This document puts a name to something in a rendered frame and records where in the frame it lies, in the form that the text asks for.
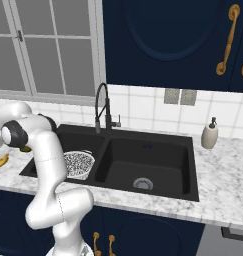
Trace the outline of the black spring faucet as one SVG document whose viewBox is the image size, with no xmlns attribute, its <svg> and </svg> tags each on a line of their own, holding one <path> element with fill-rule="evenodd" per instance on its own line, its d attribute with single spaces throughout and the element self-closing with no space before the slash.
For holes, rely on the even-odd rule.
<svg viewBox="0 0 243 256">
<path fill-rule="evenodd" d="M 105 88 L 105 105 L 101 112 L 98 112 L 98 101 L 99 101 L 99 95 L 102 88 Z M 106 124 L 106 130 L 110 132 L 113 127 L 120 127 L 121 126 L 121 119 L 119 117 L 117 122 L 112 121 L 112 116 L 110 113 L 110 99 L 109 99 L 109 93 L 108 93 L 108 86 L 106 83 L 102 82 L 96 93 L 96 100 L 95 100 L 95 129 L 97 133 L 100 133 L 100 117 L 103 112 L 106 112 L 105 114 L 105 124 Z"/>
</svg>

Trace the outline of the black double sink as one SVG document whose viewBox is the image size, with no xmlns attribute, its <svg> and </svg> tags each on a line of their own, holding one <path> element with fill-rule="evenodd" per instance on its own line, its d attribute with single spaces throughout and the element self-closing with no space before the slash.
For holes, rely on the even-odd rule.
<svg viewBox="0 0 243 256">
<path fill-rule="evenodd" d="M 95 163 L 83 185 L 199 200 L 193 139 L 125 130 L 60 125 L 65 152 L 86 150 Z"/>
</svg>

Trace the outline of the white speckled colander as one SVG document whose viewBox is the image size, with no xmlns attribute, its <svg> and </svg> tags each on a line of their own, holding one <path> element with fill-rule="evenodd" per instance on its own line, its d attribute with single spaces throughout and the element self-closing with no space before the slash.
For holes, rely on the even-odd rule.
<svg viewBox="0 0 243 256">
<path fill-rule="evenodd" d="M 69 151 L 64 153 L 67 167 L 67 177 L 71 179 L 86 180 L 95 163 L 90 151 Z"/>
</svg>

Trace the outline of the yellow banana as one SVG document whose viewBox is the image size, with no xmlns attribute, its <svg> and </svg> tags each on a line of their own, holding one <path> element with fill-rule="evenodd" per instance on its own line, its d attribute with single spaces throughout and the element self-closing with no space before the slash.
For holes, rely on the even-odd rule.
<svg viewBox="0 0 243 256">
<path fill-rule="evenodd" d="M 9 154 L 5 154 L 2 158 L 0 158 L 0 167 L 3 166 L 9 159 Z"/>
</svg>

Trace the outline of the beige soap dispenser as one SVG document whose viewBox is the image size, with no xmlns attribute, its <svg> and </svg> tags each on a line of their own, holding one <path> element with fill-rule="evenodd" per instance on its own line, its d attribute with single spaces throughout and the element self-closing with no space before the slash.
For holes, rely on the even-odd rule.
<svg viewBox="0 0 243 256">
<path fill-rule="evenodd" d="M 210 124 L 204 127 L 201 136 L 201 146 L 205 149 L 212 149 L 218 139 L 218 127 L 216 118 L 213 117 Z"/>
</svg>

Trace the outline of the navy upper cupboard door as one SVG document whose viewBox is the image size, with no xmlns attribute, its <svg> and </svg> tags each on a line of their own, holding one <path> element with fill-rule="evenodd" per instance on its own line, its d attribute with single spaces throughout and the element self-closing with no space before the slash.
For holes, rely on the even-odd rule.
<svg viewBox="0 0 243 256">
<path fill-rule="evenodd" d="M 240 15 L 226 71 L 218 76 L 233 4 Z M 109 84 L 230 91 L 243 0 L 102 0 L 102 5 Z"/>
<path fill-rule="evenodd" d="M 239 46 L 238 54 L 236 57 L 236 62 L 234 65 L 234 71 L 229 84 L 229 90 L 231 92 L 243 93 L 243 76 L 241 74 L 242 67 L 243 67 L 243 34 L 242 34 L 242 39 Z"/>
</svg>

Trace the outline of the navy cupboard door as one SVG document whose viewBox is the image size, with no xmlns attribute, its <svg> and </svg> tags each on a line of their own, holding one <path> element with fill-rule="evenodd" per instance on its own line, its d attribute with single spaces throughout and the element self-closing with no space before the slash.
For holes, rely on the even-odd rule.
<svg viewBox="0 0 243 256">
<path fill-rule="evenodd" d="M 241 74 L 242 67 L 243 67 L 243 34 L 242 34 L 242 39 L 239 46 L 238 54 L 236 57 L 236 62 L 234 65 L 234 71 L 229 84 L 229 90 L 231 92 L 243 93 L 243 76 Z"/>
<path fill-rule="evenodd" d="M 124 210 L 103 209 L 104 231 L 116 256 L 196 256 L 204 224 Z"/>
<path fill-rule="evenodd" d="M 218 76 L 233 4 L 240 15 L 226 71 Z M 230 91 L 243 0 L 102 0 L 102 5 L 109 84 Z"/>
<path fill-rule="evenodd" d="M 101 210 L 87 194 L 70 199 L 56 196 L 44 210 L 33 195 L 0 190 L 0 254 L 3 256 L 85 256 L 96 248 L 95 234 L 103 232 Z"/>
</svg>

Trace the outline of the navy lower cupboard door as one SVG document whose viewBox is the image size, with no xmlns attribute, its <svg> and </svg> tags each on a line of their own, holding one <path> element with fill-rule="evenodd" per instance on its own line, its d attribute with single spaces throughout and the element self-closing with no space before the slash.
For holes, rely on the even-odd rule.
<svg viewBox="0 0 243 256">
<path fill-rule="evenodd" d="M 101 210 L 87 194 L 70 199 L 56 196 L 44 210 L 33 195 L 0 190 L 0 254 L 3 256 L 85 256 L 96 248 L 95 234 L 103 232 Z"/>
<path fill-rule="evenodd" d="M 116 256 L 196 256 L 204 224 L 124 210 L 103 209 L 104 231 Z"/>
</svg>

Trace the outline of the grey framed window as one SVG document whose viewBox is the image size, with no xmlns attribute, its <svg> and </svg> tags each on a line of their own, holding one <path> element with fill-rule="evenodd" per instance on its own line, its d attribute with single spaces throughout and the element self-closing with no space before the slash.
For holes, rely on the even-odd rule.
<svg viewBox="0 0 243 256">
<path fill-rule="evenodd" d="M 105 79 L 102 0 L 0 0 L 0 98 L 92 106 Z"/>
</svg>

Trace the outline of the grey dishwasher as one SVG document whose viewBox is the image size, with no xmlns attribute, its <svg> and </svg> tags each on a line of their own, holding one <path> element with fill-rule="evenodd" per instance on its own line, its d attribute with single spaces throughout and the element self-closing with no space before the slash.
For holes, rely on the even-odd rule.
<svg viewBox="0 0 243 256">
<path fill-rule="evenodd" d="M 206 225 L 196 256 L 243 256 L 243 241 L 224 238 L 219 226 Z M 229 228 L 234 234 L 243 230 Z"/>
</svg>

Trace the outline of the grey wall outlet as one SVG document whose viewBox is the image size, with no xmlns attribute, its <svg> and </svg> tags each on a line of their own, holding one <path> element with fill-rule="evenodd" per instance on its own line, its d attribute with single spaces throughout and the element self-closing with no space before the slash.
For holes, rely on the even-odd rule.
<svg viewBox="0 0 243 256">
<path fill-rule="evenodd" d="M 181 105 L 194 106 L 196 103 L 197 91 L 191 89 L 183 89 L 181 94 Z"/>
<path fill-rule="evenodd" d="M 179 89 L 166 88 L 164 93 L 164 103 L 177 105 L 179 102 L 179 94 Z"/>
</svg>

